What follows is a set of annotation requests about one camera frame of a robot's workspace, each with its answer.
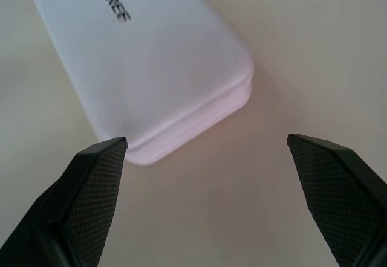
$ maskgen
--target white table surface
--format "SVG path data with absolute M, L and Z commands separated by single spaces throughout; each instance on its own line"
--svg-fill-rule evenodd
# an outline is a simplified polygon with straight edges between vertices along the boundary
M 125 165 L 100 266 L 337 266 L 287 134 L 387 180 L 387 0 L 208 0 L 253 51 L 246 107 L 150 167 Z M 32 0 L 0 0 L 0 244 L 96 142 Z

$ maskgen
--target white power bank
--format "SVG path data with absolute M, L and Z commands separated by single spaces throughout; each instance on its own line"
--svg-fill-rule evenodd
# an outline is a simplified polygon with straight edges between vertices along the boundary
M 253 59 L 203 0 L 34 0 L 100 140 L 151 164 L 242 107 Z

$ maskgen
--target diamond pattern grip surface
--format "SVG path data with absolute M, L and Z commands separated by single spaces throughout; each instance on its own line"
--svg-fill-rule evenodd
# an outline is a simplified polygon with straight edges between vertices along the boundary
M 84 266 L 98 265 L 115 212 L 126 143 L 102 153 L 69 207 L 65 228 Z
M 382 223 L 376 205 L 329 151 L 297 138 L 289 147 L 325 241 L 340 267 L 354 266 Z

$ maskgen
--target beige background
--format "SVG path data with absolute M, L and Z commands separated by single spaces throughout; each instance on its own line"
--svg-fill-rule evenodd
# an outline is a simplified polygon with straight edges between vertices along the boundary
M 384 180 L 387 0 L 208 0 L 253 51 L 246 107 L 150 167 L 125 165 L 100 266 L 337 266 L 290 132 L 353 148 Z M 32 0 L 0 0 L 0 243 L 97 142 Z

